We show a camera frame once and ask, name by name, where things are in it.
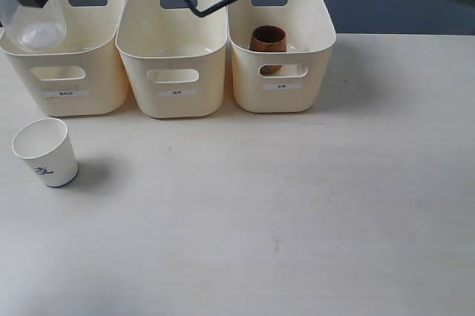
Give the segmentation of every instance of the table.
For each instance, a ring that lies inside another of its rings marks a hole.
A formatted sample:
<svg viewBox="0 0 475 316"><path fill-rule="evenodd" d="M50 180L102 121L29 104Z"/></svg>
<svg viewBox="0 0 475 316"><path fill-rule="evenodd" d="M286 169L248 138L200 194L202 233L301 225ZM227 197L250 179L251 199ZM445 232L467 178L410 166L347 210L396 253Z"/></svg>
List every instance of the table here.
<svg viewBox="0 0 475 316"><path fill-rule="evenodd" d="M50 189L10 141L42 117L3 55L0 315L472 315L475 39L340 35L314 108L66 119Z"/></svg>

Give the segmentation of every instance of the storage bin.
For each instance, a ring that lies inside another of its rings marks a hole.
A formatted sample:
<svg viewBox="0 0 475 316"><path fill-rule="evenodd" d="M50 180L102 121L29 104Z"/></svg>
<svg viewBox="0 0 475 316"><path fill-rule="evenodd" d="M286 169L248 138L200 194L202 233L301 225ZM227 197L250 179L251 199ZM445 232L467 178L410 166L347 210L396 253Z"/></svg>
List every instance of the storage bin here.
<svg viewBox="0 0 475 316"><path fill-rule="evenodd" d="M305 111L316 100L336 40L327 7L323 0L286 0L285 5L271 6L259 6L258 1L279 0L240 0L228 7L236 102L255 113ZM264 25L285 30L287 52L249 50L252 31ZM263 75L266 65L283 66Z"/></svg>
<svg viewBox="0 0 475 316"><path fill-rule="evenodd" d="M125 101L128 80L114 44L125 0L105 2L74 7L70 0L59 0L67 34L48 52L28 53L7 36L0 39L0 48L46 114L101 114Z"/></svg>
<svg viewBox="0 0 475 316"><path fill-rule="evenodd" d="M218 1L197 0L197 6ZM125 3L116 44L137 103L154 118L211 114L223 100L226 11L200 19L167 3Z"/></svg>

